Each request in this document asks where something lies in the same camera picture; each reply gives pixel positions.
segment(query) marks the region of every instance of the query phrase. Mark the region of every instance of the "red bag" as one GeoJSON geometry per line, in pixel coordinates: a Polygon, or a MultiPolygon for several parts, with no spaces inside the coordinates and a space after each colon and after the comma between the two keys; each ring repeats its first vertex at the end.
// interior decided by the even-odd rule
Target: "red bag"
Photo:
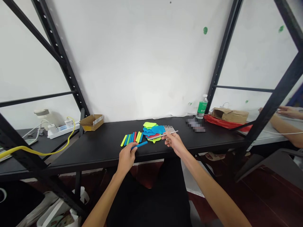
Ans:
{"type": "MultiPolygon", "coordinates": [[[[206,121],[208,121],[209,123],[212,123],[212,124],[215,124],[215,125],[219,125],[219,126],[222,126],[224,128],[228,128],[228,129],[233,129],[233,128],[239,127],[241,125],[244,125],[244,124],[241,124],[241,123],[224,121],[224,120],[215,118],[215,117],[213,117],[213,116],[211,116],[209,114],[204,115],[204,119],[206,121]]],[[[249,126],[246,126],[244,128],[241,128],[239,130],[242,131],[242,132],[248,132],[251,128],[252,128],[252,125],[249,125],[249,126]]]]}

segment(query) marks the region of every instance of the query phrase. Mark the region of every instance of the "white table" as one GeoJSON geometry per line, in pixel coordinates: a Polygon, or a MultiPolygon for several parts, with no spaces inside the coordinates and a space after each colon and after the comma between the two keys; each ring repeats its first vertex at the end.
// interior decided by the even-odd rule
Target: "white table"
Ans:
{"type": "MultiPolygon", "coordinates": [[[[254,121],[259,116],[259,111],[257,109],[247,110],[247,112],[249,112],[247,122],[254,121]]],[[[287,123],[293,125],[294,127],[303,130],[303,120],[292,119],[292,118],[287,118],[287,117],[283,117],[283,116],[280,116],[280,117],[287,123]]],[[[263,131],[258,136],[258,138],[250,145],[250,147],[247,149],[247,151],[249,151],[253,146],[268,144],[268,143],[276,143],[276,142],[281,142],[281,141],[287,140],[287,138],[284,137],[283,135],[273,134],[273,133],[269,133],[269,132],[265,132],[265,131],[279,133],[277,130],[275,130],[272,127],[271,123],[268,122],[267,125],[265,126],[265,128],[263,129],[263,131]]],[[[247,135],[247,133],[248,133],[248,132],[242,132],[242,131],[239,131],[239,132],[244,135],[247,135]]]]}

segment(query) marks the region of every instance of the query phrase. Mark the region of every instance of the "open cardboard box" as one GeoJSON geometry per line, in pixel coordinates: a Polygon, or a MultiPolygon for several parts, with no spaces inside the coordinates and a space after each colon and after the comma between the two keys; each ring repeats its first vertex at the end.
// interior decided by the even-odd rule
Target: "open cardboard box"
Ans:
{"type": "Polygon", "coordinates": [[[104,123],[102,114],[89,115],[80,121],[84,131],[95,131],[104,123]]]}
{"type": "Polygon", "coordinates": [[[242,124],[246,123],[248,114],[249,113],[246,111],[231,110],[226,108],[214,108],[213,112],[211,113],[211,115],[215,118],[242,124]]]}

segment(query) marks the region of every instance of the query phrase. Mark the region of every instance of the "white wall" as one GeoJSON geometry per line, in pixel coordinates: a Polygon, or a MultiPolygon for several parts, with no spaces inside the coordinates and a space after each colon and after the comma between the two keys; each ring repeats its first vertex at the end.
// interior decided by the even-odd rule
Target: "white wall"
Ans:
{"type": "Polygon", "coordinates": [[[208,92],[231,4],[48,2],[89,109],[106,121],[197,111],[197,101],[208,92]]]}
{"type": "MultiPolygon", "coordinates": [[[[31,1],[16,3],[47,39],[31,1]]],[[[3,1],[0,34],[0,102],[70,91],[59,64],[3,1]]],[[[0,113],[15,129],[26,129],[39,123],[33,111],[45,108],[62,124],[67,116],[80,118],[72,95],[0,108],[0,113]]]]}
{"type": "MultiPolygon", "coordinates": [[[[303,3],[292,0],[290,4],[302,24],[303,15],[298,12],[302,13],[303,3]]],[[[286,26],[278,32],[282,25],[285,26],[274,1],[244,0],[218,85],[274,89],[298,52],[286,26]]],[[[302,82],[303,77],[283,104],[302,82]]],[[[255,109],[263,107],[270,95],[219,88],[211,108],[229,102],[231,109],[255,109]]]]}

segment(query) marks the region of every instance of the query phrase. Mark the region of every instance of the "white power strip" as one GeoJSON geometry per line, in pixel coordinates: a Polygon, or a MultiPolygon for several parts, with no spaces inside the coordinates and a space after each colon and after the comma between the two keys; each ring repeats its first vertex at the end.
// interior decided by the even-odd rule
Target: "white power strip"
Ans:
{"type": "MultiPolygon", "coordinates": [[[[79,129],[80,128],[79,122],[77,121],[75,123],[76,123],[75,130],[79,129]]],[[[57,128],[58,129],[57,133],[52,133],[50,130],[48,130],[47,131],[47,138],[54,139],[58,136],[62,136],[66,133],[72,132],[73,128],[74,128],[73,126],[72,127],[67,127],[66,125],[64,125],[64,126],[60,126],[60,127],[57,128]]]]}

